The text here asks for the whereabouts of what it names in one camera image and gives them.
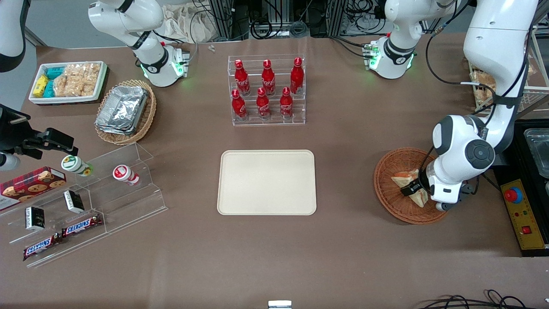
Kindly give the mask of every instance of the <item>coca-cola bottle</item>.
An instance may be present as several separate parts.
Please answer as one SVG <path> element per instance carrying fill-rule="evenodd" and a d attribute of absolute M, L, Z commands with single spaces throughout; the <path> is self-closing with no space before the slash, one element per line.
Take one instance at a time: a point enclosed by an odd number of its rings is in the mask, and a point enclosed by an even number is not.
<path fill-rule="evenodd" d="M 265 94 L 272 96 L 275 94 L 275 73 L 271 69 L 271 61 L 269 59 L 263 61 L 263 73 L 261 73 L 261 80 L 263 81 L 263 88 L 265 88 Z"/>
<path fill-rule="evenodd" d="M 282 119 L 288 120 L 291 119 L 294 115 L 292 110 L 294 105 L 294 100 L 290 96 L 290 88 L 284 87 L 282 89 L 282 97 L 280 97 L 280 114 Z"/>
<path fill-rule="evenodd" d="M 305 73 L 301 65 L 303 64 L 303 59 L 297 57 L 294 59 L 294 67 L 290 73 L 290 90 L 292 93 L 301 94 L 303 91 L 303 78 Z"/>
<path fill-rule="evenodd" d="M 238 89 L 234 89 L 231 93 L 233 97 L 233 111 L 236 115 L 237 121 L 246 121 L 248 120 L 248 112 L 246 111 L 246 104 L 244 99 L 240 97 L 240 92 Z"/>
<path fill-rule="evenodd" d="M 237 59 L 234 61 L 234 67 L 237 69 L 234 73 L 234 79 L 237 81 L 238 90 L 243 96 L 250 94 L 250 79 L 248 78 L 248 72 L 244 69 L 242 60 Z"/>
<path fill-rule="evenodd" d="M 265 89 L 259 87 L 257 90 L 257 111 L 259 112 L 259 118 L 262 120 L 269 120 L 271 118 L 271 110 L 269 109 L 269 98 L 266 96 Z"/>

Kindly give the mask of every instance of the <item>clear acrylic bottle rack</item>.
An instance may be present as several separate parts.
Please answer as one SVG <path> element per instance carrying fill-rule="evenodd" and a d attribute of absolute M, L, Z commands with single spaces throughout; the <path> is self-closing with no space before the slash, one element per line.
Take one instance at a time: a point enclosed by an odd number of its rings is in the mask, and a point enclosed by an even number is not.
<path fill-rule="evenodd" d="M 102 225 L 64 238 L 61 243 L 24 261 L 27 267 L 38 267 L 167 210 L 162 192 L 153 183 L 149 167 L 145 163 L 152 158 L 143 147 L 133 143 L 88 161 L 93 165 L 93 173 L 88 177 L 65 172 L 68 181 L 73 182 L 73 185 L 61 186 L 51 193 L 30 199 L 0 214 L 0 224 L 8 225 L 9 243 L 21 249 L 22 259 L 25 248 L 94 214 L 101 215 Z M 115 180 L 112 173 L 119 164 L 125 164 L 139 174 L 139 183 L 129 186 Z M 66 190 L 80 195 L 84 212 L 76 214 L 67 209 L 63 196 Z M 46 228 L 43 230 L 25 229 L 25 208 L 30 206 L 44 210 Z"/>
<path fill-rule="evenodd" d="M 280 114 L 280 97 L 282 96 L 282 88 L 290 86 L 290 72 L 294 67 L 295 57 L 303 59 L 303 72 L 305 74 L 303 79 L 303 90 L 301 93 L 291 94 L 293 98 L 293 112 L 294 116 L 291 119 L 284 120 Z M 234 79 L 234 73 L 236 68 L 234 67 L 234 61 L 240 59 L 244 64 L 244 69 L 248 72 L 248 78 L 250 79 L 250 94 L 242 96 L 246 102 L 246 110 L 248 111 L 248 120 L 238 121 L 236 115 L 232 109 L 231 91 L 237 89 L 237 83 Z M 262 120 L 259 118 L 257 112 L 257 105 L 255 103 L 257 99 L 257 89 L 262 86 L 261 73 L 263 72 L 263 60 L 269 59 L 272 64 L 272 69 L 275 74 L 276 91 L 274 95 L 270 96 L 269 108 L 271 109 L 271 118 L 269 120 Z M 306 92 L 306 60 L 303 54 L 284 54 L 284 55 L 255 55 L 255 56 L 229 56 L 228 60 L 228 83 L 229 83 L 229 109 L 231 110 L 231 117 L 234 126 L 250 126 L 250 125 L 297 125 L 305 124 L 305 92 Z"/>

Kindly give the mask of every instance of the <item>round wicker basket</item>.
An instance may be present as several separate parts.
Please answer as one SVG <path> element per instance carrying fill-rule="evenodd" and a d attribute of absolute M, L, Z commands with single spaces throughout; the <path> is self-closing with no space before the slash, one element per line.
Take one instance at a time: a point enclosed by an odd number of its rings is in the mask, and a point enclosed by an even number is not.
<path fill-rule="evenodd" d="M 374 172 L 374 188 L 381 204 L 396 218 L 412 224 L 435 223 L 447 214 L 438 211 L 435 201 L 429 199 L 421 208 L 411 198 L 402 195 L 399 186 L 391 179 L 398 172 L 418 169 L 426 151 L 417 148 L 398 148 L 387 153 L 379 160 Z M 435 160 L 429 156 L 425 164 Z"/>
<path fill-rule="evenodd" d="M 99 130 L 96 127 L 97 134 L 99 137 L 101 137 L 102 140 L 106 142 L 110 142 L 116 145 L 128 145 L 133 142 L 136 142 L 143 138 L 147 131 L 150 129 L 150 125 L 153 123 L 154 113 L 156 112 L 156 98 L 154 97 L 153 90 L 150 88 L 147 83 L 140 81 L 140 80 L 128 80 L 123 81 L 118 84 L 118 86 L 139 86 L 144 89 L 147 89 L 149 92 L 149 96 L 147 97 L 147 101 L 145 102 L 145 108 L 143 109 L 143 113 L 141 114 L 141 119 L 139 120 L 139 124 L 137 126 L 137 130 L 132 135 L 120 135 L 120 134 L 112 134 L 112 133 L 106 133 L 101 130 Z M 109 94 L 113 91 L 114 87 L 107 92 L 105 97 L 103 97 L 103 100 L 101 101 L 101 105 L 99 105 L 99 110 L 97 111 L 97 115 L 101 112 L 103 109 L 103 106 L 105 105 L 105 101 L 107 100 L 107 97 Z"/>

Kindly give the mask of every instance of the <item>table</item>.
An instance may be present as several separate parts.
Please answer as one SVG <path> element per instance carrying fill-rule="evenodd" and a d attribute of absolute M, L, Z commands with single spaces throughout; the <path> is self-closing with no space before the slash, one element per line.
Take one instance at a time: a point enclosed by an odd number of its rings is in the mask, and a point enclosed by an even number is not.
<path fill-rule="evenodd" d="M 433 68 L 466 80 L 463 34 L 432 44 Z M 290 299 L 295 308 L 414 308 L 441 295 L 484 299 L 483 289 L 544 306 L 549 264 L 518 258 L 501 194 L 481 179 L 479 193 L 428 226 L 405 224 L 378 202 L 378 160 L 404 146 L 428 149 L 433 126 L 467 114 L 468 86 L 436 81 L 424 59 L 427 37 L 400 79 L 366 72 L 361 60 L 328 39 L 247 40 L 201 45 L 189 77 L 154 88 L 158 109 L 141 145 L 168 211 L 38 269 L 21 263 L 0 227 L 3 308 L 265 308 Z M 37 48 L 38 63 L 102 60 L 107 88 L 143 79 L 129 48 Z M 304 53 L 307 124 L 234 128 L 227 99 L 227 57 Z M 37 130 L 52 126 L 75 138 L 91 159 L 116 149 L 94 131 L 97 104 L 38 107 L 25 102 Z M 216 210 L 221 154 L 230 149 L 308 149 L 315 154 L 317 211 L 307 217 L 222 216 Z M 56 167 L 46 152 L 25 171 Z"/>

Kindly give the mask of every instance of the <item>bottle cap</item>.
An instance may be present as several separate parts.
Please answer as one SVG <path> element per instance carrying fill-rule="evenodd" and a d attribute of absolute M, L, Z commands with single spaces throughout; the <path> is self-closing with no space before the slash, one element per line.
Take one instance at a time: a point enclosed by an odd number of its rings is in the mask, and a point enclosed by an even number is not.
<path fill-rule="evenodd" d="M 82 166 L 82 159 L 68 155 L 61 161 L 61 167 L 67 172 L 75 172 Z"/>
<path fill-rule="evenodd" d="M 116 180 L 127 180 L 132 174 L 132 170 L 127 165 L 121 164 L 114 168 L 113 177 Z"/>

